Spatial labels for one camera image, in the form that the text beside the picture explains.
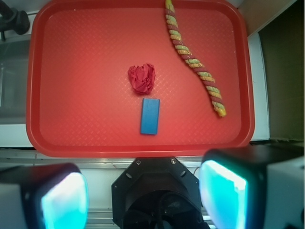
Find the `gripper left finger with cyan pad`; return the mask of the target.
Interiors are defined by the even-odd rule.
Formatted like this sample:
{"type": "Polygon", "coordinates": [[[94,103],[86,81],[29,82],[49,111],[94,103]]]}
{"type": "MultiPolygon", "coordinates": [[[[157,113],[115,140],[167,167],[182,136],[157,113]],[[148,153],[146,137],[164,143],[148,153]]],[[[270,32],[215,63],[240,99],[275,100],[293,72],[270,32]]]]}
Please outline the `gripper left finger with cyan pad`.
{"type": "Polygon", "coordinates": [[[75,164],[0,169],[2,229],[83,229],[88,210],[87,181],[75,164]]]}

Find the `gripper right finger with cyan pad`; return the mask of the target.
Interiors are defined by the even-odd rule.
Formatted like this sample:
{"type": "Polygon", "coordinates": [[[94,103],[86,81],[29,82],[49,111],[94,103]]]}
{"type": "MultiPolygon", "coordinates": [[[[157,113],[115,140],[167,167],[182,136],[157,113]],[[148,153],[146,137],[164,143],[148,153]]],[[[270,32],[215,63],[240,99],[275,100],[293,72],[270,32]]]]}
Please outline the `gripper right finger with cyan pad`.
{"type": "Polygon", "coordinates": [[[302,229],[304,148],[254,145],[209,150],[202,158],[199,190],[218,229],[302,229]]]}

